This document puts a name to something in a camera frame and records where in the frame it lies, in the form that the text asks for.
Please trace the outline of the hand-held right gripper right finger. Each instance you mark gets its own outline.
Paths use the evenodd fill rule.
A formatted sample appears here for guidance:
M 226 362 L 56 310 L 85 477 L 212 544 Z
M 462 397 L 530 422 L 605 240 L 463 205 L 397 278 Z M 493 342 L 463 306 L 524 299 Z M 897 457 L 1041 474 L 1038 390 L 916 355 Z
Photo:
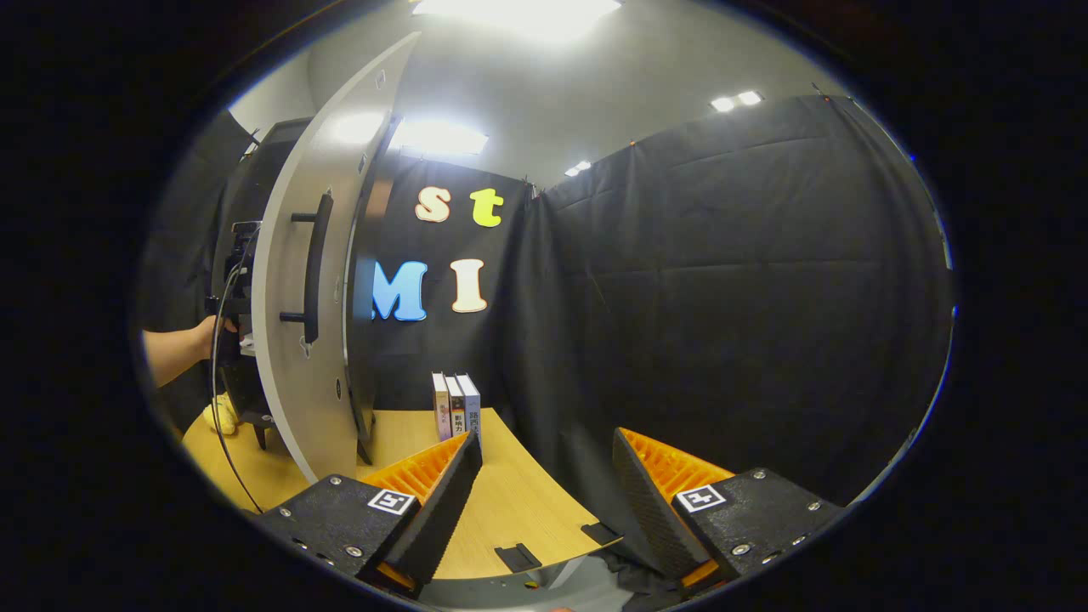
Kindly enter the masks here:
M 663 574 L 685 595 L 772 566 L 846 511 L 768 468 L 727 470 L 628 428 L 615 430 L 611 461 Z

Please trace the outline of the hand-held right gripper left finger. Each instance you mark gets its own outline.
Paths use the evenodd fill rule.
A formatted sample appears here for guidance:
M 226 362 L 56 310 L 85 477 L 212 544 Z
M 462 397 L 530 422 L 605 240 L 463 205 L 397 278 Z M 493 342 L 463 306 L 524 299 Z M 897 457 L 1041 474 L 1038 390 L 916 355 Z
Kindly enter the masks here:
M 364 479 L 330 475 L 255 522 L 350 580 L 416 596 L 438 570 L 480 468 L 479 436 L 455 434 Z

